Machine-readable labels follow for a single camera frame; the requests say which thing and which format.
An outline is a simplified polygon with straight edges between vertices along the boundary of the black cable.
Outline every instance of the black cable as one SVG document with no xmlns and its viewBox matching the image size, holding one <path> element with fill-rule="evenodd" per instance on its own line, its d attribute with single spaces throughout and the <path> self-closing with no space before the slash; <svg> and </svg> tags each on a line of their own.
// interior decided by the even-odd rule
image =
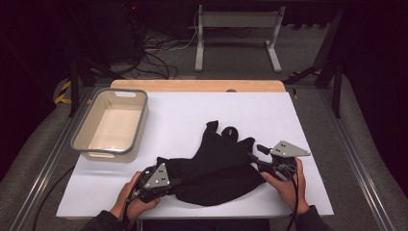
<svg viewBox="0 0 408 231">
<path fill-rule="evenodd" d="M 39 213 L 41 212 L 41 208 L 42 206 L 45 204 L 45 201 L 47 200 L 48 196 L 51 194 L 52 191 L 54 191 L 54 189 L 57 187 L 58 183 L 60 183 L 69 172 L 71 172 L 73 169 L 75 168 L 75 166 L 71 167 L 66 173 L 64 173 L 63 176 L 60 177 L 60 179 L 57 180 L 56 183 L 54 183 L 54 185 L 51 187 L 50 191 L 47 193 L 47 195 L 44 197 L 44 199 L 42 200 L 41 204 L 38 207 L 37 213 L 36 213 L 36 217 L 34 218 L 34 223 L 33 223 L 33 231 L 36 230 L 37 227 L 37 220 L 39 217 Z"/>
<path fill-rule="evenodd" d="M 154 63 L 152 63 L 151 61 L 150 61 L 150 59 L 149 59 L 149 57 L 147 56 L 147 52 L 145 52 L 146 53 L 146 55 L 145 55 L 145 57 L 144 57 L 144 59 L 142 60 L 145 64 L 150 64 L 150 65 L 154 65 L 154 66 L 156 66 L 156 68 L 159 70 L 159 71 L 149 71 L 150 73 L 157 73 L 157 74 L 159 74 L 159 75 L 161 75 L 164 79 L 167 79 L 167 75 L 159 68 L 159 66 L 157 65 L 157 64 L 154 64 Z"/>
<path fill-rule="evenodd" d="M 86 64 L 88 66 L 92 66 L 92 67 L 98 69 L 100 72 L 104 73 L 105 75 L 107 75 L 107 76 L 109 76 L 109 77 L 111 77 L 111 78 L 113 78 L 115 80 L 116 79 L 124 79 L 122 76 L 117 75 L 116 73 L 112 72 L 110 69 L 108 69 L 108 68 L 106 68 L 106 67 L 104 67 L 104 66 L 102 66 L 102 65 L 100 65 L 100 64 L 98 64 L 98 63 L 96 63 L 96 62 L 94 62 L 94 61 L 92 61 L 90 59 L 88 59 L 88 58 L 79 57 L 78 61 L 80 61 L 83 64 Z"/>
<path fill-rule="evenodd" d="M 156 60 L 158 60 L 160 63 L 162 63 L 163 65 L 160 65 L 160 64 L 153 64 L 153 63 L 151 63 L 150 61 L 150 64 L 153 64 L 153 65 L 155 65 L 161 72 L 162 72 L 162 70 L 160 69 L 160 66 L 164 66 L 165 68 L 166 68 L 166 74 L 164 74 L 163 72 L 163 74 L 165 75 L 165 78 L 166 79 L 168 79 L 169 78 L 169 76 L 170 76 L 170 71 L 168 70 L 168 68 L 169 68 L 169 66 L 162 60 L 162 59 L 160 59 L 159 57 L 157 57 L 157 56 L 155 56 L 155 55 L 152 55 L 152 54 L 149 54 L 149 53 L 146 53 L 146 55 L 148 55 L 148 56 L 151 56 L 151 57 L 153 57 L 153 58 L 155 58 Z"/>
<path fill-rule="evenodd" d="M 175 65 L 169 65 L 169 64 L 165 64 L 165 62 L 163 61 L 163 60 L 161 60 L 160 58 L 158 58 L 158 57 L 156 57 L 155 56 L 155 58 L 156 59 L 159 59 L 162 63 L 163 63 L 163 65 L 160 65 L 160 64 L 153 64 L 153 65 L 155 65 L 156 67 L 158 67 L 159 68 L 159 66 L 165 66 L 166 67 L 166 70 L 167 70 L 167 76 L 165 77 L 166 79 L 169 79 L 169 77 L 170 77 L 170 72 L 169 72 L 169 68 L 173 68 L 174 69 L 174 76 L 173 76 L 173 79 L 175 79 L 176 78 L 176 76 L 177 76 L 177 73 L 178 73 L 178 68 L 177 68 L 177 66 L 175 66 Z"/>
<path fill-rule="evenodd" d="M 115 73 L 116 75 L 122 75 L 122 74 L 125 74 L 125 73 L 127 73 L 127 72 L 130 72 L 130 71 L 136 69 L 136 66 L 138 66 L 139 64 L 140 64 L 140 61 L 137 61 L 137 62 L 135 62 L 134 64 L 132 64 L 132 65 L 130 65 L 130 66 L 124 68 L 124 69 L 117 70 L 117 71 L 112 71 L 112 70 L 110 69 L 110 71 L 113 72 L 113 73 Z M 101 78 L 110 78 L 110 77 L 111 77 L 111 76 L 108 76 L 108 75 L 106 75 L 106 74 L 104 74 L 104 73 L 102 73 L 102 72 L 95 72 L 95 71 L 93 71 L 92 74 L 94 74 L 95 76 L 101 77 Z"/>
<path fill-rule="evenodd" d="M 299 187 L 297 185 L 299 183 L 299 176 L 296 174 L 297 184 L 296 184 L 296 182 L 294 181 L 294 179 L 293 179 L 293 177 L 291 175 L 290 175 L 290 178 L 291 178 L 291 181 L 292 181 L 293 186 L 294 186 L 295 203 L 294 203 L 294 210 L 293 210 L 291 221 L 289 222 L 288 228 L 286 229 L 287 231 L 291 230 L 292 224 L 293 224 L 294 220 L 296 219 L 297 206 L 299 204 Z"/>
<path fill-rule="evenodd" d="M 156 58 L 157 60 L 161 61 L 162 64 L 164 64 L 164 65 L 166 65 L 165 62 L 164 62 L 163 60 L 159 59 L 157 56 L 152 55 L 152 54 L 149 54 L 149 53 L 147 53 L 147 52 L 146 52 L 145 60 L 143 60 L 146 64 L 151 64 L 151 65 L 156 66 L 156 68 L 163 74 L 164 78 L 165 78 L 165 79 L 168 79 L 168 75 L 169 75 L 168 68 L 166 69 L 166 74 L 165 74 L 165 73 L 159 68 L 160 65 L 159 65 L 159 64 L 154 64 L 153 62 L 151 62 L 150 59 L 149 59 L 147 56 L 151 56 L 151 57 L 153 57 L 153 58 Z"/>
<path fill-rule="evenodd" d="M 134 190 L 135 190 L 136 186 L 138 185 L 138 182 L 139 182 L 139 180 L 141 178 L 141 175 L 142 175 L 142 173 L 136 179 L 135 184 L 133 184 L 133 186 L 132 186 L 132 190 L 129 191 L 129 194 L 128 194 L 126 200 L 125 200 L 125 205 L 124 205 L 124 208 L 123 208 L 122 223 L 124 224 L 126 231 L 129 230 L 129 225 L 130 225 L 130 220 L 129 220 L 128 216 L 127 216 L 127 209 L 129 207 L 130 203 L 132 202 L 132 195 L 134 193 Z"/>
<path fill-rule="evenodd" d="M 80 31 L 80 33 L 82 34 L 82 36 L 85 38 L 86 42 L 88 43 L 90 50 L 91 50 L 92 53 L 96 56 L 96 59 L 98 59 L 98 61 L 99 61 L 101 64 L 103 64 L 104 62 L 103 62 L 103 61 L 100 59 L 100 57 L 97 55 L 97 52 L 96 52 L 95 48 L 94 48 L 93 45 L 92 45 L 91 39 L 88 37 L 87 33 L 85 33 L 85 30 L 84 30 L 84 28 L 82 28 L 81 23 L 79 22 L 78 18 L 75 16 L 74 11 L 70 8 L 70 4 L 67 4 L 67 8 L 68 8 L 68 10 L 69 10 L 69 12 L 70 12 L 72 18 L 74 19 L 75 24 L 76 24 L 77 27 L 78 27 L 78 30 Z"/>
<path fill-rule="evenodd" d="M 230 28 L 228 28 L 228 29 L 208 28 L 207 32 L 205 32 L 204 35 L 208 36 L 212 32 L 222 32 L 222 33 L 228 34 L 228 35 L 230 35 L 232 37 L 235 37 L 235 38 L 244 39 L 249 35 L 249 33 L 251 33 L 252 28 L 250 28 L 250 27 L 249 28 L 242 28 L 241 30 L 246 30 L 246 33 L 244 35 L 242 35 L 242 36 L 239 36 L 237 34 L 232 33 L 231 31 L 237 31 L 238 32 L 238 31 L 240 31 L 240 29 L 235 29 L 234 30 L 234 29 L 230 29 Z"/>
<path fill-rule="evenodd" d="M 140 71 L 140 72 L 143 72 L 143 73 L 148 73 L 148 74 L 159 74 L 159 75 L 161 75 L 161 76 L 162 76 L 161 78 L 166 78 L 166 77 L 165 77 L 165 75 L 163 75 L 162 73 L 157 72 L 157 71 L 142 70 L 142 69 L 139 69 L 139 68 L 135 68 L 135 69 L 136 69 L 136 70 L 138 70 L 138 71 Z"/>
<path fill-rule="evenodd" d="M 189 42 L 189 41 L 181 41 L 180 39 L 174 38 L 174 39 L 161 41 L 161 42 L 155 44 L 153 47 L 154 47 L 154 49 L 157 50 L 156 53 L 158 53 L 159 50 L 171 50 L 172 48 L 175 48 L 178 45 L 181 45 L 181 44 L 186 43 L 186 42 Z"/>
<path fill-rule="evenodd" d="M 168 50 L 171 49 L 172 47 L 177 45 L 177 42 L 175 42 L 175 45 L 170 45 L 169 47 L 165 47 L 166 43 L 169 42 L 174 42 L 174 41 L 179 41 L 180 39 L 176 39 L 176 38 L 172 38 L 172 37 L 168 37 L 168 38 L 162 38 L 159 35 L 154 35 L 154 36 L 149 36 L 145 42 L 143 43 L 143 47 L 145 48 L 151 48 L 151 49 L 155 49 L 156 52 L 155 54 L 157 54 L 159 52 L 159 50 Z"/>
</svg>

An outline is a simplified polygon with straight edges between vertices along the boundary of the human hand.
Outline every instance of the human hand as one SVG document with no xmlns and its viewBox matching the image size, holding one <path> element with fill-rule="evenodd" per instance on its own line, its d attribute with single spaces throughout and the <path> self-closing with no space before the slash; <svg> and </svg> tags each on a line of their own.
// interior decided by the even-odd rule
<svg viewBox="0 0 408 231">
<path fill-rule="evenodd" d="M 297 176 L 298 176 L 298 207 L 297 207 L 297 214 L 304 214 L 309 210 L 309 205 L 306 202 L 305 192 L 306 192 L 306 180 L 305 176 L 303 175 L 303 164 L 300 159 L 295 158 L 297 164 Z M 267 172 L 262 172 L 261 175 L 264 179 L 270 183 L 277 191 L 281 199 L 291 208 L 292 212 L 294 212 L 294 207 L 296 203 L 296 195 L 294 192 L 294 186 L 292 181 L 280 181 L 273 176 L 271 176 Z"/>
<path fill-rule="evenodd" d="M 126 183 L 120 191 L 119 196 L 117 197 L 116 204 L 110 211 L 111 214 L 113 214 L 115 217 L 120 218 L 126 198 L 128 197 L 130 190 L 132 190 L 132 187 L 138 179 L 139 175 L 140 172 L 136 172 L 136 174 L 132 177 L 132 180 Z M 143 201 L 136 198 L 129 204 L 127 209 L 127 216 L 130 220 L 136 219 L 144 211 L 155 208 L 159 204 L 159 202 L 160 198 L 156 198 L 149 203 L 144 203 Z"/>
</svg>

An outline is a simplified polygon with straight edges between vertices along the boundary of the metal frame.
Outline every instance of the metal frame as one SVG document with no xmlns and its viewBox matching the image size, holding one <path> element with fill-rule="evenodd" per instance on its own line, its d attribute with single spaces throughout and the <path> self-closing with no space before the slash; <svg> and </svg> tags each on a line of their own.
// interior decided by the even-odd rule
<svg viewBox="0 0 408 231">
<path fill-rule="evenodd" d="M 195 71 L 203 69 L 204 57 L 204 27 L 260 27 L 273 28 L 271 40 L 265 42 L 269 53 L 270 61 L 275 72 L 282 72 L 282 67 L 278 61 L 275 51 L 275 44 L 279 34 L 279 29 L 285 13 L 285 7 L 281 7 L 279 12 L 206 12 L 203 6 L 198 8 L 198 43 L 195 56 Z"/>
<path fill-rule="evenodd" d="M 78 108 L 76 114 L 73 117 L 70 117 L 60 134 L 56 144 L 54 145 L 47 161 L 44 164 L 41 172 L 39 173 L 37 179 L 34 182 L 33 187 L 31 188 L 30 192 L 28 193 L 26 200 L 24 201 L 23 205 L 21 206 L 17 216 L 15 217 L 13 224 L 10 228 L 11 231 L 13 230 L 25 230 L 27 222 L 29 221 L 31 215 L 33 214 L 34 210 L 36 209 L 39 200 L 41 199 L 42 194 L 44 193 L 45 188 L 48 185 L 48 182 L 54 172 L 55 167 L 57 166 L 58 161 L 63 153 L 65 146 L 69 143 L 67 141 L 70 139 L 70 133 L 74 129 L 74 125 L 77 119 L 79 119 L 79 112 L 84 108 L 86 101 L 91 97 L 92 89 L 88 88 L 85 89 L 83 94 L 81 95 L 81 103 Z"/>
<path fill-rule="evenodd" d="M 350 140 L 342 121 L 337 118 L 336 114 L 331 109 L 332 106 L 329 93 L 327 90 L 320 90 L 319 95 L 323 101 L 324 107 L 327 109 L 327 113 L 331 115 L 335 128 L 339 132 L 339 136 L 343 142 L 345 156 L 350 162 L 351 169 L 354 171 L 357 181 L 359 182 L 363 194 L 371 208 L 372 214 L 378 223 L 378 227 L 382 231 L 395 231 L 390 217 L 388 216 L 387 211 L 385 211 L 385 208 L 381 202 L 378 191 L 372 182 L 369 172 L 360 160 L 359 153 L 357 153 L 356 149 L 354 148 L 354 145 Z"/>
</svg>

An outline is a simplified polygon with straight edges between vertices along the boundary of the white paper sheet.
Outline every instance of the white paper sheet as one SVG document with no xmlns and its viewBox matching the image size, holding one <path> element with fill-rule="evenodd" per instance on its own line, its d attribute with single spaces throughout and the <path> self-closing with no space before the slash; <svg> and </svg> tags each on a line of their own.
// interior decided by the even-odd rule
<svg viewBox="0 0 408 231">
<path fill-rule="evenodd" d="M 136 160 L 129 164 L 88 161 L 80 156 L 57 212 L 61 218 L 91 218 L 110 210 L 123 184 L 133 174 L 156 164 L 157 157 L 191 158 L 197 151 L 206 123 L 218 120 L 218 132 L 227 126 L 239 131 L 239 141 L 273 147 L 288 141 L 310 150 L 286 92 L 150 92 L 149 116 Z M 300 158 L 307 181 L 306 197 L 322 216 L 333 215 L 327 192 L 312 156 Z M 268 184 L 227 203 L 202 207 L 179 201 L 173 195 L 140 218 L 273 218 L 286 216 L 289 208 Z"/>
</svg>

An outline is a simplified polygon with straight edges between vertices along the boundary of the beige tray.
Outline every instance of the beige tray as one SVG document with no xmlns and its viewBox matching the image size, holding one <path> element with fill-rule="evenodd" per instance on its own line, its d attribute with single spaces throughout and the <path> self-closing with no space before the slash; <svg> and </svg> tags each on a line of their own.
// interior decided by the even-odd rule
<svg viewBox="0 0 408 231">
<path fill-rule="evenodd" d="M 147 116 L 145 91 L 100 90 L 73 136 L 71 146 L 89 160 L 132 162 L 138 153 Z"/>
</svg>

